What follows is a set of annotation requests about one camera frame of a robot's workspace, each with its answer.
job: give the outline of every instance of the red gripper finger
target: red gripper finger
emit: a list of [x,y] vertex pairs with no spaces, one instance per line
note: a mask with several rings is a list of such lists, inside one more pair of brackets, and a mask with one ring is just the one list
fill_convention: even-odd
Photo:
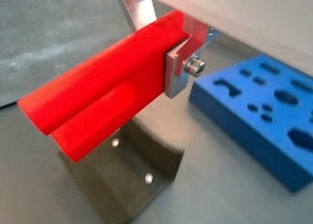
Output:
[[19,101],[74,161],[164,92],[165,54],[188,38],[182,20],[172,12]]

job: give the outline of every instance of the blue foam block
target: blue foam block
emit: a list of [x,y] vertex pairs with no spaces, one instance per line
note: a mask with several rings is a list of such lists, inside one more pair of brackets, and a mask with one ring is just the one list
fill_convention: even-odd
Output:
[[198,79],[190,101],[291,191],[313,179],[313,79],[261,55]]

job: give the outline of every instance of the screw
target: screw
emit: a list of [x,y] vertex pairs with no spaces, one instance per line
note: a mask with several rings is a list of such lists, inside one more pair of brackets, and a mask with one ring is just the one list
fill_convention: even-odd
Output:
[[212,28],[209,29],[209,35],[212,36],[215,32],[216,32],[216,28],[212,27]]
[[206,63],[202,62],[196,56],[192,56],[185,63],[186,72],[190,73],[196,78],[201,76],[205,67]]
[[113,146],[114,146],[114,147],[118,147],[118,146],[120,146],[120,143],[121,143],[121,140],[120,140],[120,139],[116,139],[116,140],[113,141]]
[[153,174],[146,174],[146,184],[152,184]]

